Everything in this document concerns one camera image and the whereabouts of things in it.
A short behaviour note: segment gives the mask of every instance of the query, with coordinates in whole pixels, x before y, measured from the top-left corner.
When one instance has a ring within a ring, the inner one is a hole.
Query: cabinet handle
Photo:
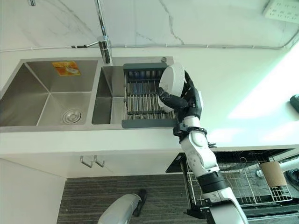
[[[98,164],[100,167],[104,167],[104,165],[105,165],[105,160],[103,160],[102,163],[100,163],[100,162],[98,161],[98,156],[97,156],[97,155],[94,156],[94,161],[95,161],[95,163]]]
[[[80,162],[81,162],[82,164],[88,166],[89,168],[93,167],[94,159],[90,161],[90,164],[88,164],[88,163],[84,162],[83,157],[84,157],[83,155],[80,156]]]

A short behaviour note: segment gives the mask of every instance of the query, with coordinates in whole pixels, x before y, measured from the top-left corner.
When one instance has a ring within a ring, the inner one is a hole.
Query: faucet spout
[[[103,35],[98,37],[98,44],[102,54],[103,62],[106,65],[112,65],[111,45],[108,36]]]

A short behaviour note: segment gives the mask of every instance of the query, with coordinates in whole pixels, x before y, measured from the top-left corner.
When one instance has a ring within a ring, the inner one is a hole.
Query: wall outlet
[[[299,1],[270,0],[263,14],[269,19],[299,24]]]

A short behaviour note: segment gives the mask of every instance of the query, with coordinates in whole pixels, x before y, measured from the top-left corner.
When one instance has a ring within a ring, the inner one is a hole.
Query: gray carpet
[[[148,191],[140,217],[130,224],[205,224],[190,217],[182,175],[69,178],[57,219],[58,224],[97,224],[101,214],[124,194]],[[251,224],[297,224],[298,216],[250,221]]]

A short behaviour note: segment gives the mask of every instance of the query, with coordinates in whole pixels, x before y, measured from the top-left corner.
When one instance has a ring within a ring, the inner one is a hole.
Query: wire rack
[[[158,104],[157,89],[162,70],[129,71],[125,84],[125,119],[174,119]]]
[[[239,157],[238,160],[227,159],[230,162],[223,162],[221,159],[219,168],[227,180],[235,197],[241,206],[276,203],[292,200],[290,191],[285,186],[269,187],[264,176],[257,176],[256,171],[260,170],[260,164],[269,161],[264,159],[260,153],[252,152],[250,160],[246,157]],[[197,179],[193,172],[187,167],[187,180],[190,200],[198,206],[206,205],[202,199],[202,193]]]

